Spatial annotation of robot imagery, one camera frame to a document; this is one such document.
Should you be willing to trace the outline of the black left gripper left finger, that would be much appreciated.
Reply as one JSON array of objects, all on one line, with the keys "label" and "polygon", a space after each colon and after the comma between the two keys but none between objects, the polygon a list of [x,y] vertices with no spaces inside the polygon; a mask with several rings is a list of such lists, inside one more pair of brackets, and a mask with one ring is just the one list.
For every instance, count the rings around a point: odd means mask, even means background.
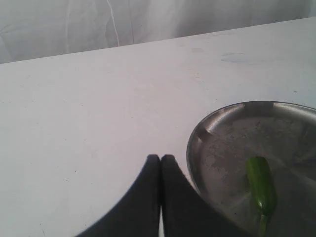
[{"label": "black left gripper left finger", "polygon": [[80,237],[157,237],[160,220],[160,159],[149,155],[120,201]]}]

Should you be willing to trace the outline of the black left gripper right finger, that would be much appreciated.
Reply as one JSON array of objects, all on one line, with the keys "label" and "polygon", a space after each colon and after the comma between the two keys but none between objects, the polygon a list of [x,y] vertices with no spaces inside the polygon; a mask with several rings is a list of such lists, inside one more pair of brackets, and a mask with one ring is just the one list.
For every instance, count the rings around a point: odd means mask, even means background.
[{"label": "black left gripper right finger", "polygon": [[160,189],[166,237],[249,236],[209,207],[188,182],[173,155],[161,158]]}]

